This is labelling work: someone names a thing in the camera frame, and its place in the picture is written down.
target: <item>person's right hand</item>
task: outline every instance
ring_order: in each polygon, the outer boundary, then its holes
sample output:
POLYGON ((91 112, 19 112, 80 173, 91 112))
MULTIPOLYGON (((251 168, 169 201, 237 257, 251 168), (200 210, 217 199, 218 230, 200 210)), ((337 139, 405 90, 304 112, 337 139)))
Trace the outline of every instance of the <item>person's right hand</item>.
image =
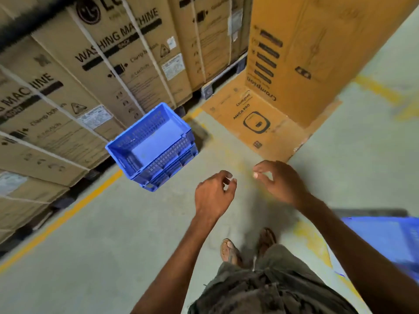
POLYGON ((311 197, 298 173, 284 162, 265 160, 256 164, 253 171, 254 178, 261 181, 272 195, 298 210, 311 197), (263 174, 265 172, 271 172, 274 180, 263 174))

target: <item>white sticker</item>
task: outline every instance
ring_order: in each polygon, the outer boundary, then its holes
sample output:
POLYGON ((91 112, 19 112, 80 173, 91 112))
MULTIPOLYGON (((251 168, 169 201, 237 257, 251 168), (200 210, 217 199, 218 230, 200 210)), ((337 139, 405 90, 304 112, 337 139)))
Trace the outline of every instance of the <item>white sticker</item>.
POLYGON ((98 105, 78 118, 81 122, 94 130, 101 124, 112 119, 112 115, 105 109, 103 105, 98 105))
POLYGON ((243 9, 237 10, 228 18, 228 35, 237 32, 241 28, 243 9))
POLYGON ((11 172, 0 173, 0 195, 6 196, 17 190, 28 178, 11 172))
POLYGON ((176 41, 175 41, 175 37, 172 36, 171 38, 169 38, 167 40, 167 45, 169 45, 169 49, 172 50, 176 47, 176 41))
POLYGON ((185 70, 185 64, 183 63, 182 53, 177 54, 171 60, 161 65, 167 80, 174 78, 182 70, 185 70))

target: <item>qr code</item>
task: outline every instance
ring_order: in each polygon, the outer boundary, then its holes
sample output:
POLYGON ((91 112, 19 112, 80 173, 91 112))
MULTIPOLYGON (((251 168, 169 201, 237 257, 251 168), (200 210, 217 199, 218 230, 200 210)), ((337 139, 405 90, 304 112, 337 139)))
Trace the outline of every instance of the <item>qr code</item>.
POLYGON ((255 148, 261 148, 262 147, 262 143, 260 143, 259 141, 255 141, 253 143, 253 145, 254 145, 255 148))

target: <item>white strap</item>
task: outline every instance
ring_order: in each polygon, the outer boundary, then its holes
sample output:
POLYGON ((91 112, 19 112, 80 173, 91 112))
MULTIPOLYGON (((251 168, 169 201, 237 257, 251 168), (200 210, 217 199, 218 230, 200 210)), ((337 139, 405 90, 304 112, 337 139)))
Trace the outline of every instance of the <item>white strap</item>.
POLYGON ((15 138, 15 137, 11 136, 10 134, 7 134, 7 133, 4 133, 4 132, 0 131, 0 136, 3 136, 3 137, 5 137, 5 138, 8 138, 8 139, 10 139, 10 140, 12 140, 12 141, 15 141, 15 142, 17 142, 17 143, 19 143, 19 144, 22 144, 22 145, 26 146, 26 147, 33 148, 34 150, 37 150, 37 151, 39 151, 39 152, 42 152, 42 153, 48 154, 48 155, 49 155, 49 156, 51 156, 51 157, 54 157, 54 158, 56 158, 56 159, 59 159, 59 160, 61 160, 61 161, 63 161, 63 162, 66 162, 66 163, 68 163, 68 164, 74 165, 74 166, 76 166, 76 167, 78 167, 78 168, 84 169, 84 170, 86 170, 86 171, 90 171, 90 169, 88 169, 88 168, 86 168, 86 167, 84 167, 84 166, 81 166, 81 165, 79 165, 79 164, 77 164, 77 163, 74 163, 74 162, 72 162, 72 161, 70 161, 70 160, 67 160, 67 159, 65 159, 65 158, 63 158, 63 157, 60 157, 59 155, 56 155, 56 154, 51 153, 51 152, 49 152, 49 151, 47 151, 47 150, 44 150, 44 149, 42 149, 42 148, 40 148, 40 147, 37 147, 36 145, 30 144, 30 143, 28 143, 28 142, 26 142, 26 141, 24 141, 24 140, 20 140, 20 139, 18 139, 18 138, 15 138))
POLYGON ((28 202, 28 203, 51 204, 51 203, 42 202, 42 201, 39 201, 39 200, 31 200, 31 199, 25 199, 25 198, 16 198, 16 197, 4 196, 4 195, 0 195, 0 198, 10 199, 10 200, 19 200, 21 202, 28 202))
POLYGON ((231 31, 231 33, 230 33, 230 52, 228 54, 228 65, 231 64, 231 50, 233 47, 233 44, 232 44, 233 43, 233 13, 232 13, 233 0, 229 0, 229 4, 230 4, 230 16, 228 17, 228 20, 227 20, 227 31, 231 31))
POLYGON ((44 94, 42 94, 38 89, 33 88, 30 84, 28 84, 27 82, 25 82, 22 78, 20 78, 18 75, 12 73, 10 70, 8 70, 6 67, 4 67, 3 65, 0 65, 0 70, 3 72, 3 74, 5 74, 7 77, 13 79, 15 82, 17 82, 19 85, 24 86, 26 88, 28 88, 33 94, 38 95, 39 97, 41 97, 46 103, 48 103, 49 105, 53 106, 54 108, 60 110, 63 114, 65 114, 66 116, 68 116, 70 119, 76 121, 78 124, 80 124, 82 127, 84 127, 86 130, 88 130, 90 133, 92 133, 93 135, 95 135, 96 137, 98 137, 99 139, 101 139, 102 141, 108 142, 108 140, 106 140, 104 137, 102 137, 100 134, 98 134, 97 132, 93 131, 92 128, 88 127, 86 124, 84 124, 82 121, 78 120, 77 118, 75 118, 71 113, 69 113, 67 110, 63 109, 62 107, 60 107, 59 105, 57 105, 54 101, 52 101, 51 99, 49 99, 47 96, 45 96, 44 94))
POLYGON ((127 1, 126 0, 121 0, 121 1, 122 1, 122 4, 124 5, 125 10, 127 11, 127 14, 129 16, 129 19, 131 20, 132 25, 135 28, 135 31, 138 33, 139 38, 140 38, 141 42, 143 43, 143 45, 144 45, 144 47, 145 47, 145 49, 146 49, 146 51, 148 53, 148 56, 151 59, 151 62, 153 62, 154 68, 156 69, 156 71, 157 71, 157 73, 158 73, 158 75, 160 77, 160 80, 163 83, 163 87, 164 87, 164 89, 166 89, 166 92, 169 95, 170 102, 172 103, 172 105, 176 109, 177 108, 177 105, 176 105, 175 98, 173 97, 172 93, 170 92, 169 86, 167 85, 166 80, 163 77, 163 74, 161 73, 160 67, 157 64, 157 62, 156 62, 156 60, 155 60, 155 58, 153 56, 153 53, 151 52, 151 49, 148 46, 147 41, 145 40, 144 35, 141 33, 141 30, 139 29, 139 26, 137 24, 137 20, 135 20, 135 17, 133 15, 131 9, 129 8, 129 5, 128 5, 127 1))
POLYGON ((196 22, 197 18, 196 18, 194 0, 191 0, 191 9, 192 9, 192 18, 193 18, 194 27, 195 27, 196 44, 198 45, 199 61, 201 62, 201 71, 202 71, 202 75, 204 76, 204 83, 206 83, 207 82, 207 76, 206 76, 206 73, 205 73, 204 58, 202 56, 201 38, 199 37, 198 23, 196 22))
POLYGON ((105 54, 102 52, 102 50, 99 48, 93 37, 90 35, 90 33, 87 31, 87 29, 84 27, 83 23, 80 22, 77 15, 74 13, 74 11, 71 8, 67 8, 68 13, 70 14, 73 21, 76 23, 78 28, 82 31, 83 35, 86 37, 86 39, 92 44, 92 46, 95 48, 96 52, 99 54, 99 56, 103 59, 103 62, 106 64, 106 66, 109 68, 109 70, 113 73, 115 78, 118 80, 118 82, 121 84, 122 88, 127 92, 128 96, 131 98, 131 100, 134 102, 134 104, 137 106, 137 108, 141 111, 143 115, 145 115, 145 112, 143 108, 139 105, 138 101, 135 99, 132 92, 128 89, 127 85, 122 81, 121 77, 118 75, 118 73, 115 71, 105 54))

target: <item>gray pants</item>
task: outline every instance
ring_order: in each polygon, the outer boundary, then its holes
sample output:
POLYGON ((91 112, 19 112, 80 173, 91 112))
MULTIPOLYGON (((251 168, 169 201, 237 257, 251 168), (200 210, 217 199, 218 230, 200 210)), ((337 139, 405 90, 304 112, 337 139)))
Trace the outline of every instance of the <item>gray pants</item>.
MULTIPOLYGON (((256 260, 255 270, 266 269, 275 269, 279 271, 292 270, 310 280, 324 284, 324 282, 308 267, 307 264, 293 255, 282 244, 274 244, 266 250, 265 254, 261 258, 256 260)), ((242 269, 229 262, 223 262, 218 269, 217 275, 210 283, 208 283, 205 290, 216 283, 225 281, 230 274, 238 273, 240 271, 247 272, 250 270, 242 269)))

